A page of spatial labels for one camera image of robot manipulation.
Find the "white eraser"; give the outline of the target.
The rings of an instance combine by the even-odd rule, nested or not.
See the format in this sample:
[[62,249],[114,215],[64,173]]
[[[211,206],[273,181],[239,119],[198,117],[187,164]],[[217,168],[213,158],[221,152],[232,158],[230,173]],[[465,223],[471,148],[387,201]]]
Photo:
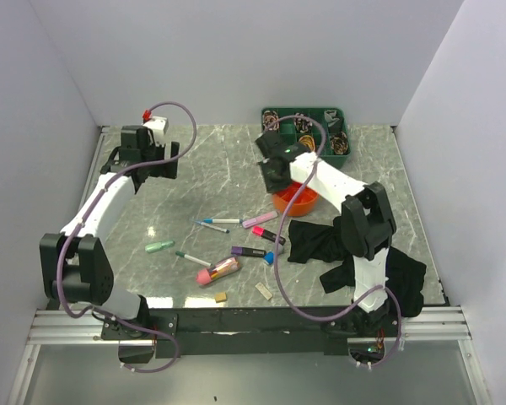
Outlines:
[[271,291],[261,282],[257,283],[256,284],[256,289],[258,290],[258,292],[266,299],[266,300],[271,300],[272,297],[273,297],[273,294],[271,293]]

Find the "green cap white pen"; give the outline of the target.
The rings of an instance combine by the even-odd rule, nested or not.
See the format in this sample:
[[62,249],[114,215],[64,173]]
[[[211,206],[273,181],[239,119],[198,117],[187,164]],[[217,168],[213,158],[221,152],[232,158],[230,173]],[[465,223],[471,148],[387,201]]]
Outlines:
[[194,262],[194,263],[201,265],[203,267],[211,267],[212,266],[212,263],[204,261],[198,257],[191,256],[191,255],[186,254],[182,251],[175,251],[175,254],[180,258],[183,258],[183,259],[190,261],[190,262]]

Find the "orange round organizer container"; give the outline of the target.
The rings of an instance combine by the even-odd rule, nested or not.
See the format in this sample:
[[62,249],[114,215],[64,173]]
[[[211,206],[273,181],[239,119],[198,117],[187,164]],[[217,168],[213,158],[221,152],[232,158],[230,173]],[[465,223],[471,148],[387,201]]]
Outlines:
[[[272,194],[272,202],[276,210],[283,213],[288,203],[296,194],[301,184],[293,182],[289,187],[280,192]],[[293,206],[288,211],[290,217],[302,217],[313,211],[319,195],[313,190],[306,187],[303,192],[294,201]]]

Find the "clear pencil case pink cap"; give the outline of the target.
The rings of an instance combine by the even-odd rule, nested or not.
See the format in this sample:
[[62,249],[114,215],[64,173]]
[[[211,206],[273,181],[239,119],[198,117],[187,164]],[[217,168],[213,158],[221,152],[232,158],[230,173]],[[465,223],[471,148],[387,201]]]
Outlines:
[[229,256],[211,267],[203,268],[196,275],[196,282],[201,285],[210,283],[241,269],[241,263],[236,256]]

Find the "lilac highlighter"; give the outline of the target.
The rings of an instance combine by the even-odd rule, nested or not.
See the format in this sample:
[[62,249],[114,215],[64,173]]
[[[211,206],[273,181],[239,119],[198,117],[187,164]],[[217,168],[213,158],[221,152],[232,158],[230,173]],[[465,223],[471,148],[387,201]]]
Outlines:
[[249,229],[251,227],[257,226],[259,224],[263,224],[267,221],[270,221],[272,219],[275,219],[278,216],[277,211],[271,211],[268,213],[264,213],[261,215],[258,215],[254,218],[244,220],[241,224],[244,229]]

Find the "purple cap black highlighter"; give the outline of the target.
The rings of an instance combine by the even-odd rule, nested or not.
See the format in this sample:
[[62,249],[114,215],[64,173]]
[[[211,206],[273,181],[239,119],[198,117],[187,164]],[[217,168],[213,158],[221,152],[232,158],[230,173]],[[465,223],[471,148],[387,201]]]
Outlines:
[[267,252],[262,249],[249,248],[243,246],[232,246],[231,254],[240,257],[258,257],[263,258]]

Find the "pink cap black highlighter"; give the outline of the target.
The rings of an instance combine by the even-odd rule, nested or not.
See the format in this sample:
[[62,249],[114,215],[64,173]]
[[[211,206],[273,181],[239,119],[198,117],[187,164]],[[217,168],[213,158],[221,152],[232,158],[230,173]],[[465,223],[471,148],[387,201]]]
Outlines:
[[262,228],[261,226],[254,226],[252,228],[252,233],[261,237],[262,239],[269,240],[271,242],[276,242],[276,240],[278,240],[278,243],[282,246],[286,244],[286,239],[283,236],[277,236],[276,233]]

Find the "blue white pen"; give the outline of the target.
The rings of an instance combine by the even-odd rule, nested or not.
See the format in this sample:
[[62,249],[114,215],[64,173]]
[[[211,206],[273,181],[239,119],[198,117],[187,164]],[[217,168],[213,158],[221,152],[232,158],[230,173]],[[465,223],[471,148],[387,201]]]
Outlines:
[[242,224],[243,219],[203,219],[207,224]]

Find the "green compartment tray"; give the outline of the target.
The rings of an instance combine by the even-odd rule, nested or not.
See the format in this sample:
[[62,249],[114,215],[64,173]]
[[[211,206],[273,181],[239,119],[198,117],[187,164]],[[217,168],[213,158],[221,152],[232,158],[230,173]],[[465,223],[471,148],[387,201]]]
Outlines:
[[321,158],[337,169],[341,169],[351,148],[348,139],[347,121],[340,108],[336,107],[265,107],[261,111],[262,128],[273,124],[284,116],[299,115],[300,118],[288,119],[275,124],[272,130],[280,133],[287,144],[302,143],[317,151],[321,143],[320,130],[304,116],[321,124],[326,132],[326,144]]

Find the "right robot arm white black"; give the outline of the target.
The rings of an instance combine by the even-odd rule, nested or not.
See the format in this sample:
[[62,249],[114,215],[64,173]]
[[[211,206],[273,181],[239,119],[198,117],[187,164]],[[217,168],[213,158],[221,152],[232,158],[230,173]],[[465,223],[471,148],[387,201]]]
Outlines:
[[271,194],[287,188],[292,182],[300,184],[282,212],[287,218],[295,200],[308,187],[338,209],[342,221],[342,245],[350,253],[354,267],[353,302],[331,316],[313,316],[299,309],[287,296],[279,277],[278,259],[273,269],[283,299],[297,315],[315,322],[332,322],[352,311],[357,333],[371,336],[382,326],[390,304],[398,306],[395,295],[385,286],[386,261],[396,222],[385,188],[378,182],[358,181],[309,151],[303,144],[288,145],[281,134],[265,131],[256,139],[261,151],[259,163],[266,190]]

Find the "mint green correction tube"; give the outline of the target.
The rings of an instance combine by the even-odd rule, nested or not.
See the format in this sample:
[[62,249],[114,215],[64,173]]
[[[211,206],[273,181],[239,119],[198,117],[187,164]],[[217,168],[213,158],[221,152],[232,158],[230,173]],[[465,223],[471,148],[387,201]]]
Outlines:
[[149,254],[169,249],[175,245],[173,240],[164,240],[150,243],[145,246],[145,251]]

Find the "black cloth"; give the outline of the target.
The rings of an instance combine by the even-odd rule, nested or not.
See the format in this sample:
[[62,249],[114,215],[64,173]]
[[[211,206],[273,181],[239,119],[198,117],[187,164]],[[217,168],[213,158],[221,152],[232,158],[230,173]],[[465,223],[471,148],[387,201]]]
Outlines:
[[[352,255],[342,243],[339,217],[332,225],[293,220],[288,226],[291,242],[289,262],[305,264],[310,259],[340,265],[320,275],[323,290],[333,293],[355,285]],[[427,266],[392,246],[386,261],[386,285],[394,293],[404,317],[418,316],[424,306],[422,289]]]

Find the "thin blue tipped pen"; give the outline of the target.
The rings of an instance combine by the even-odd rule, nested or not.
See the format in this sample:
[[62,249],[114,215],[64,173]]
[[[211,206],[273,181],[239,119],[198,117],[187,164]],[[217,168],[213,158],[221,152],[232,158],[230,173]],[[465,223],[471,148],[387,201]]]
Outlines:
[[215,224],[206,223],[206,222],[203,222],[203,221],[200,221],[200,220],[195,220],[194,222],[195,222],[195,224],[201,225],[202,227],[205,227],[205,228],[208,228],[208,229],[211,229],[211,230],[215,230],[215,231],[220,232],[220,233],[224,233],[224,234],[230,233],[229,229],[217,226]]

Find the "aluminium rail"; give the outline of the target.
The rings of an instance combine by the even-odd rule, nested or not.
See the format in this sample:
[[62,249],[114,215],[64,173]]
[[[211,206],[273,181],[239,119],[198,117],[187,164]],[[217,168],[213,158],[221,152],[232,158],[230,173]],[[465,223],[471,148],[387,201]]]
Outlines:
[[[110,340],[103,338],[103,322],[92,316],[78,319],[62,310],[38,310],[30,327],[28,345],[140,344],[147,340]],[[436,342],[470,340],[471,333],[462,309],[428,307],[415,318],[402,322],[403,342]]]

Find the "small tan eraser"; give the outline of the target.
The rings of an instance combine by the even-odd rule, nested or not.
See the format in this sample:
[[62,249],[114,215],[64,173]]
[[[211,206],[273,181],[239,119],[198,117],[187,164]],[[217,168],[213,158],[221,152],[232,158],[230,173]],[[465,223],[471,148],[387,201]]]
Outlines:
[[222,292],[222,293],[217,293],[217,294],[215,294],[214,299],[215,299],[215,301],[216,301],[217,303],[219,303],[219,302],[224,302],[224,301],[226,301],[226,300],[227,300],[227,295],[226,295],[224,292]]

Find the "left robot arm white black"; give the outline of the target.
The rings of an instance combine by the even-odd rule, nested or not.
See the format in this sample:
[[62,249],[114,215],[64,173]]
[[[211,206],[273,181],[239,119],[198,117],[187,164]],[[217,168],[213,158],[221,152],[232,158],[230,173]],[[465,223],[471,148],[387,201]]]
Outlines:
[[44,291],[48,298],[85,303],[121,318],[129,337],[140,339],[153,321],[144,297],[114,280],[104,243],[128,201],[149,178],[174,179],[180,152],[176,141],[166,144],[168,121],[155,117],[142,125],[124,126],[121,143],[100,169],[95,189],[78,214],[57,234],[47,233],[39,245]]

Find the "black base beam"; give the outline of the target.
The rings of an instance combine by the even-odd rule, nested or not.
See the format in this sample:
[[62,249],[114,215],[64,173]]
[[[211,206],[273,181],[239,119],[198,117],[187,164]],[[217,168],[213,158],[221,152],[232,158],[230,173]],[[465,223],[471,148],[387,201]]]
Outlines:
[[356,308],[335,321],[311,321],[288,307],[152,309],[148,326],[173,337],[180,355],[323,353],[346,355],[350,338],[394,338],[395,311]]

